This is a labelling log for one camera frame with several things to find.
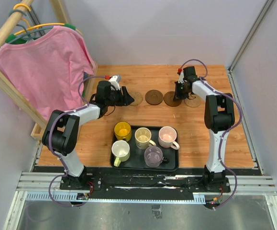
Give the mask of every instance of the brown coaster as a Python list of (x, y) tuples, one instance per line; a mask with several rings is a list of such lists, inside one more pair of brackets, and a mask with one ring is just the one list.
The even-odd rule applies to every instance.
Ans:
[(189, 107), (198, 107), (201, 104), (201, 99), (198, 95), (189, 96), (189, 99), (184, 100)]
[(163, 94), (158, 90), (150, 90), (145, 95), (146, 102), (151, 105), (161, 104), (163, 101)]
[(140, 92), (129, 91), (129, 95), (134, 98), (134, 102), (130, 104), (132, 106), (139, 105), (143, 101), (143, 96)]
[(175, 92), (174, 91), (170, 91), (170, 92), (166, 93), (165, 96), (164, 96), (164, 102), (167, 105), (171, 106), (171, 107), (179, 106), (182, 103), (182, 101), (176, 101), (176, 102), (174, 102), (173, 101), (173, 97), (174, 96), (175, 96)]

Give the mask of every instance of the wooden clothes rack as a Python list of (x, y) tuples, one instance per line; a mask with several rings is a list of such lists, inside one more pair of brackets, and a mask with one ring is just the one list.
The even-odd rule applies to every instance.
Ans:
[[(31, 6), (33, 0), (22, 0), (22, 4)], [(67, 23), (68, 19), (66, 17), (63, 5), (60, 0), (50, 0), (53, 11), (58, 19), (59, 23)], [(24, 6), (19, 6), (17, 9), (26, 12), (27, 8)], [(4, 44), (7, 37), (11, 34), (16, 24), (19, 22), (23, 14), (21, 12), (12, 13), (3, 26), (0, 28), (0, 47)], [(87, 80), (84, 84), (86, 88), (85, 97), (90, 97), (90, 91), (88, 89), (92, 88), (94, 79)], [(0, 71), (0, 89), (7, 94), (23, 111), (25, 111), (32, 120), (36, 123), (33, 130), (37, 129), (41, 133), (42, 129), (47, 126), (47, 121), (37, 112), (37, 110), (23, 97), (23, 95), (13, 86), (13, 84), (1, 73)]]

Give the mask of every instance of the red cable connector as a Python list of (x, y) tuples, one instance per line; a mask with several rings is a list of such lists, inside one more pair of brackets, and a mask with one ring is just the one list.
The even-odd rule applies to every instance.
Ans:
[(177, 74), (180, 75), (181, 72), (182, 72), (182, 69), (181, 69), (181, 68), (178, 68), (178, 69), (177, 69)]

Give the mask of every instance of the wooden rod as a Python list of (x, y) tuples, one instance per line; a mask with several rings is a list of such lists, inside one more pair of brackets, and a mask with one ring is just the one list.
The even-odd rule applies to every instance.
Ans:
[(5, 92), (23, 111), (25, 111), (34, 122), (42, 129), (46, 129), (47, 121), (37, 110), (25, 99), (25, 97), (13, 86), (12, 83), (0, 72), (0, 89)]
[(51, 7), (54, 11), (54, 14), (56, 16), (57, 22), (69, 23), (61, 0), (50, 0), (50, 3), (51, 3)]
[[(32, 4), (33, 0), (22, 0), (21, 3), (26, 4), (27, 6), (30, 6)], [(27, 8), (24, 6), (19, 6), (17, 9), (26, 12)], [(19, 20), (22, 17), (22, 13), (20, 12), (14, 12), (11, 14), (11, 16), (6, 20), (6, 22), (3, 24), (3, 26), (0, 28), (0, 47), (4, 44), (5, 40), (8, 38), (8, 36), (13, 31), (16, 24), (19, 22)]]

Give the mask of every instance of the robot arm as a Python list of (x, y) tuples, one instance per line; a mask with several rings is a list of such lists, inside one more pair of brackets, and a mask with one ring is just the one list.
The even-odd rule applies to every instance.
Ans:
[(210, 133), (209, 158), (204, 167), (204, 182), (215, 184), (223, 182), (225, 179), (225, 168), (220, 160), (224, 162), (226, 140), (229, 132), (225, 134), (221, 146), (221, 159), (219, 158), (219, 143), (222, 134), (235, 122), (233, 102), (212, 91), (201, 81), (195, 72), (194, 67), (186, 67), (180, 73), (180, 78), (175, 82), (176, 90), (174, 100), (189, 98), (189, 93), (197, 94), (205, 101), (204, 123)]
[[(119, 86), (120, 76), (116, 75), (109, 81), (102, 80), (97, 85), (97, 92), (92, 95), (89, 105), (75, 109), (64, 115), (57, 122), (52, 133), (52, 147), (55, 154), (62, 159), (68, 168), (68, 177), (74, 182), (86, 184), (86, 168), (78, 158), (75, 146), (77, 144), (78, 128), (88, 121), (101, 118), (109, 106), (128, 106), (134, 99), (128, 94), (126, 87)], [(45, 129), (42, 143), (49, 148), (49, 133), (56, 118), (64, 111), (54, 110)]]

